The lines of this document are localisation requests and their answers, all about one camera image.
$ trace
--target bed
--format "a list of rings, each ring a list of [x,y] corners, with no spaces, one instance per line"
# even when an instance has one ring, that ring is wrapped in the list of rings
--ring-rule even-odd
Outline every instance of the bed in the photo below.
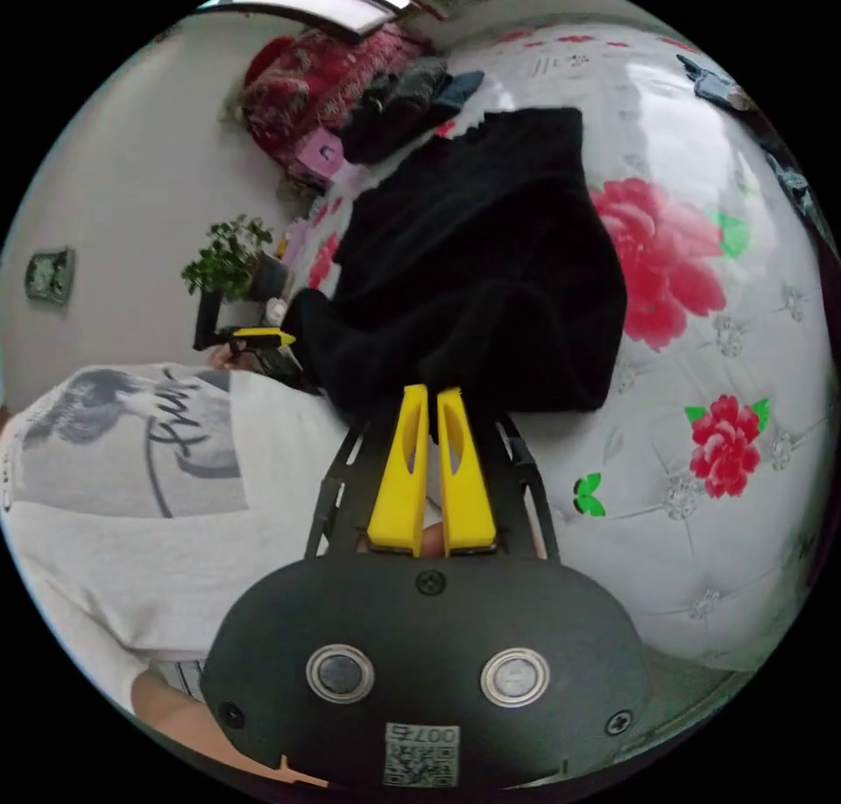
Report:
[[[685,43],[594,21],[478,39],[449,69],[481,69],[484,84],[438,131],[458,136],[485,111],[582,110],[584,168],[629,288],[625,338],[598,413],[514,419],[562,561],[610,590],[655,651],[752,671],[807,595],[836,376],[807,233],[761,149],[695,98],[678,53],[720,71]],[[412,149],[346,171],[314,206],[296,288],[334,291],[354,198]],[[664,238],[680,256],[668,268]]]

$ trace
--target white t-shirt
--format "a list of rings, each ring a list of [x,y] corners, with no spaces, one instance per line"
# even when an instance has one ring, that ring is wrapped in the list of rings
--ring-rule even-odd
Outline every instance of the white t-shirt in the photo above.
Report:
[[[107,696],[132,712],[140,673],[201,661],[240,595],[303,557],[346,431],[325,398],[174,365],[82,370],[9,422],[7,540]]]

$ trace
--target qr code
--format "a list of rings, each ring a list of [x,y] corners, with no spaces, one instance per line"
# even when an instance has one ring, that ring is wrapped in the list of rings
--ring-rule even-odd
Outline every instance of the qr code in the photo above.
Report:
[[[458,786],[457,725],[385,727],[386,786]]]

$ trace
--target green plant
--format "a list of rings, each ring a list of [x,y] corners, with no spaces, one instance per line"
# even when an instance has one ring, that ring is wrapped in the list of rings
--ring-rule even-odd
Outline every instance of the green plant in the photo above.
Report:
[[[244,299],[251,287],[263,244],[272,242],[272,230],[259,217],[240,215],[235,220],[211,223],[210,244],[182,271],[192,296],[197,290],[222,291],[226,301]]]

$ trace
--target white wall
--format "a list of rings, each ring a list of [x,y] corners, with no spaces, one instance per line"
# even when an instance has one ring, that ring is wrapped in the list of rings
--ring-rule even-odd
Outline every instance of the white wall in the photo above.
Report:
[[[217,120],[259,48],[300,25],[272,17],[191,18],[90,99],[41,167],[3,253],[0,342],[12,410],[82,365],[194,363],[195,299],[179,273],[213,221],[240,212],[280,233],[291,220],[279,168],[242,127]],[[76,248],[72,298],[29,302],[35,250]]]

